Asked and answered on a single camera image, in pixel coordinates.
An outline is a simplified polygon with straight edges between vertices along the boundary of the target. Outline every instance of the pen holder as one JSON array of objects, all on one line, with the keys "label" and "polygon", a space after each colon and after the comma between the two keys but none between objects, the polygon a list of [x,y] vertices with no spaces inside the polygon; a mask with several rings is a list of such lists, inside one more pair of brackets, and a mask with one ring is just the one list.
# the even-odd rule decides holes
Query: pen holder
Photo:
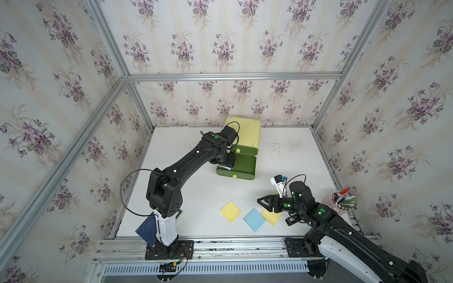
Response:
[{"label": "pen holder", "polygon": [[332,208],[338,215],[343,215],[347,211],[342,210],[338,208],[338,206],[335,205],[335,202],[333,201],[333,195],[328,196],[324,201],[323,204],[327,205],[328,207]]}]

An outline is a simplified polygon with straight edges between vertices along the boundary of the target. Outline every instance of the white table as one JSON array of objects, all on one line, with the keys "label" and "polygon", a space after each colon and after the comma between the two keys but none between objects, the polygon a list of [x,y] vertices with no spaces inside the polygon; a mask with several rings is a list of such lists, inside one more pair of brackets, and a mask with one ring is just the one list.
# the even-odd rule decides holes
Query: white table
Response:
[{"label": "white table", "polygon": [[[219,132],[222,128],[169,127],[155,129],[150,148],[142,168],[164,169],[177,162],[201,139],[200,131]],[[261,213],[264,208],[257,203],[260,197],[271,194],[275,187],[270,178],[283,175],[292,178],[306,174],[306,184],[316,201],[322,202],[335,186],[309,128],[261,128],[260,148],[253,181],[222,177],[216,174],[216,165],[201,166],[181,189],[183,214],[176,222],[180,237],[219,236],[298,236],[310,227],[307,224],[287,226],[283,213],[275,226],[267,221],[254,232],[243,220],[253,209]],[[303,176],[294,181],[303,180]],[[129,200],[128,207],[139,214],[150,214],[152,209],[146,199],[149,172],[141,171]],[[229,223],[220,210],[233,201],[242,213]],[[135,230],[145,220],[126,211],[117,236],[137,237]]]}]

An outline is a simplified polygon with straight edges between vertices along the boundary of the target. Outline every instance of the wire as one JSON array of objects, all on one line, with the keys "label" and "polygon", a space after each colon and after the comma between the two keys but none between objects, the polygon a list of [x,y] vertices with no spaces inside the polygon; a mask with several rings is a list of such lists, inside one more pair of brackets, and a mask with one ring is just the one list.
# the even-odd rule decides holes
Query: wire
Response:
[{"label": "wire", "polygon": [[120,184],[120,199],[121,199],[121,203],[123,204],[123,206],[124,206],[124,207],[127,209],[127,211],[129,211],[130,213],[135,214],[135,215],[137,215],[137,216],[149,217],[149,216],[152,215],[152,213],[151,213],[151,214],[148,214],[148,215],[142,215],[142,214],[135,213],[135,212],[133,212],[132,210],[130,210],[129,208],[127,208],[126,204],[124,204],[123,196],[121,195],[121,191],[122,191],[122,188],[123,188],[123,183],[124,183],[124,181],[126,181],[126,179],[127,179],[130,175],[134,174],[135,172],[141,171],[141,170],[151,171],[151,172],[156,173],[156,174],[158,174],[158,175],[164,175],[164,176],[166,175],[166,174],[154,172],[154,171],[151,170],[151,169],[143,169],[143,168],[142,168],[142,169],[135,170],[135,171],[132,171],[131,173],[129,173],[129,175],[127,175],[127,176],[123,179],[123,181],[122,181],[121,184]]},{"label": "wire", "polygon": [[241,125],[238,122],[236,122],[236,121],[232,121],[232,122],[226,124],[225,126],[228,126],[231,123],[237,123],[237,126],[238,126],[238,128],[237,128],[237,142],[236,142],[236,144],[234,146],[231,147],[231,148],[233,148],[233,147],[237,146],[237,144],[239,143],[239,130],[241,129]]},{"label": "wire", "polygon": [[[307,175],[305,175],[305,174],[299,174],[299,175],[297,175],[297,176],[295,176],[295,177],[292,177],[288,182],[286,182],[286,181],[288,180],[288,179],[286,179],[286,181],[284,182],[283,190],[286,189],[286,184],[289,184],[289,182],[291,182],[294,178],[299,177],[299,176],[302,176],[302,175],[305,176],[305,179],[304,179],[304,183],[305,183],[305,181],[307,180]],[[286,190],[284,196],[286,197],[287,195],[288,195],[288,191]]]}]

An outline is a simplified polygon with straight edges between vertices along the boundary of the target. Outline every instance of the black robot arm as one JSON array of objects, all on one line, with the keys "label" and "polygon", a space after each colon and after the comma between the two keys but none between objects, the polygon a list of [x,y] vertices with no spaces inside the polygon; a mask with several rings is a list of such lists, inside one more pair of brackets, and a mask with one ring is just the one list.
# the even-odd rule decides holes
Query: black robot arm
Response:
[{"label": "black robot arm", "polygon": [[157,209],[163,218],[174,215],[183,203],[181,187],[204,163],[209,161],[233,167],[235,155],[230,148],[236,138],[237,132],[229,126],[225,126],[220,133],[205,133],[197,146],[178,162],[162,171],[154,169],[146,192],[149,206]]},{"label": "black robot arm", "polygon": [[304,236],[306,254],[319,253],[318,244],[328,236],[351,251],[384,283],[427,283],[423,267],[412,260],[406,263],[358,233],[330,207],[316,202],[304,182],[292,182],[289,190],[291,197],[270,195],[258,199],[258,203],[268,211],[300,214],[302,221],[312,227]]}]

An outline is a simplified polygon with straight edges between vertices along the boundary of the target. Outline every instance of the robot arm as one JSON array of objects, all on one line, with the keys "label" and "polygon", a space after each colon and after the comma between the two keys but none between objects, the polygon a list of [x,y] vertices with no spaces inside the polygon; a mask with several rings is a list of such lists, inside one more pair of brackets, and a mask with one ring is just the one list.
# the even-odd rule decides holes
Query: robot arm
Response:
[{"label": "robot arm", "polygon": [[291,197],[270,195],[258,199],[258,203],[268,211],[300,214],[312,227],[304,236],[305,253],[313,256],[321,251],[365,282],[427,282],[423,267],[414,261],[404,262],[358,233],[330,207],[316,202],[304,182],[291,183],[289,190]]}]

